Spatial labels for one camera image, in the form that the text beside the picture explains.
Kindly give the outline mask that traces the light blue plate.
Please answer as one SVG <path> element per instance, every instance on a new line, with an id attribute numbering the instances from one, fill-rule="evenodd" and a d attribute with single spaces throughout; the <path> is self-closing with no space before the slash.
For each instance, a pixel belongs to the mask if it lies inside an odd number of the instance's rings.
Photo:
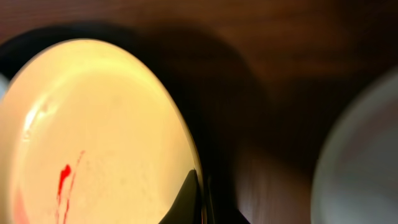
<path id="1" fill-rule="evenodd" d="M 8 86 L 9 80 L 2 73 L 0 73 L 0 98 L 2 98 L 7 92 Z"/>
<path id="2" fill-rule="evenodd" d="M 315 169 L 311 223 L 397 223 L 397 69 L 337 119 Z"/>

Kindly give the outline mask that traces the yellow plate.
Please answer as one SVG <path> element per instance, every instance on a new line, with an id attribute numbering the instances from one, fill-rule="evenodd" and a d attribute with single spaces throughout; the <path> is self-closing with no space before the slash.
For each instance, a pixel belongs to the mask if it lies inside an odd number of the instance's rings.
<path id="1" fill-rule="evenodd" d="M 2 223 L 159 223 L 197 149 L 137 57 L 95 39 L 29 59 L 1 98 Z"/>

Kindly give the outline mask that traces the light blue plate front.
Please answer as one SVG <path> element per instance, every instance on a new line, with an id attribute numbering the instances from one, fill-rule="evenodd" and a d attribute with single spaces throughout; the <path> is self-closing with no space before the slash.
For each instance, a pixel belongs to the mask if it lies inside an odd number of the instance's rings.
<path id="1" fill-rule="evenodd" d="M 337 119 L 315 169 L 311 223 L 397 223 L 397 69 Z"/>

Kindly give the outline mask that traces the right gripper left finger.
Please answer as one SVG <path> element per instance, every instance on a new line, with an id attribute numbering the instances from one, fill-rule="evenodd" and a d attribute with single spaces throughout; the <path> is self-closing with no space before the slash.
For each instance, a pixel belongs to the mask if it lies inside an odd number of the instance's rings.
<path id="1" fill-rule="evenodd" d="M 201 192 L 196 170 L 187 174 L 170 210 L 159 224 L 202 224 Z"/>

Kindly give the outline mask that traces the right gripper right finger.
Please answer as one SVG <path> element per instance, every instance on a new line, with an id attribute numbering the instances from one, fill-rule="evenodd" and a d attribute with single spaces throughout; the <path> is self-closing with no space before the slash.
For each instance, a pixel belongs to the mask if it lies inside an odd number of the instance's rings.
<path id="1" fill-rule="evenodd" d="M 227 197 L 224 188 L 211 176 L 206 181 L 206 211 L 209 224 L 249 224 Z"/>

